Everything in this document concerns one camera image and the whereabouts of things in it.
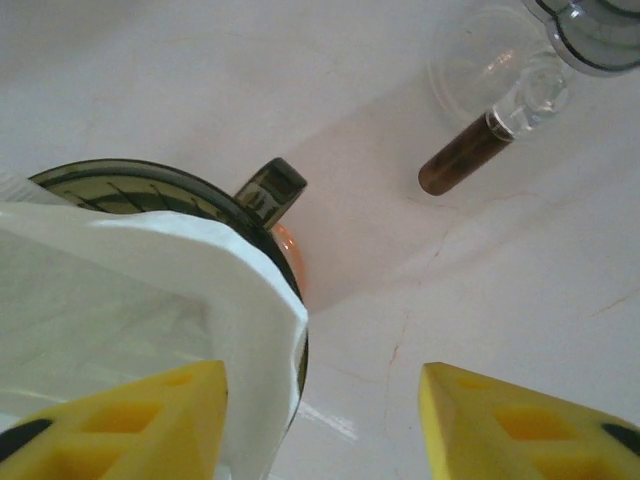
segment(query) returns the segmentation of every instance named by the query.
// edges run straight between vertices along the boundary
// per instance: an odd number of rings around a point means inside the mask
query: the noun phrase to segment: white table
[[[420,367],[444,361],[640,423],[640,73],[440,198],[456,134],[426,66],[446,0],[12,1],[0,158],[140,158],[235,191],[284,156],[311,362],[273,478],[428,478]]]

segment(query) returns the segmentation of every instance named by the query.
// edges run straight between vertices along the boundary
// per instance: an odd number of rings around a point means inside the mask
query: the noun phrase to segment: white cloth
[[[299,401],[307,312],[231,228],[0,203],[0,412],[23,416],[201,358],[224,360],[220,462],[266,478]]]

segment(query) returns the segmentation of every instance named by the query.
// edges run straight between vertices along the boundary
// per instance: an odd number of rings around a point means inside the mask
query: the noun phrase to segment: white surface
[[[0,412],[223,360],[220,461],[266,478],[300,398],[307,311],[264,253],[174,212],[29,203],[0,203],[0,240]]]
[[[280,480],[428,478],[439,360],[640,423],[640,73],[440,198],[431,93],[446,0],[5,2],[0,153],[35,173],[129,157],[235,191],[282,155],[311,365]]]

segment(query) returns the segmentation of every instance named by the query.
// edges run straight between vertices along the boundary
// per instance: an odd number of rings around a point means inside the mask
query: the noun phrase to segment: brown liquid
[[[425,163],[418,180],[431,195],[442,195],[504,150],[513,137],[492,112],[483,113]]]

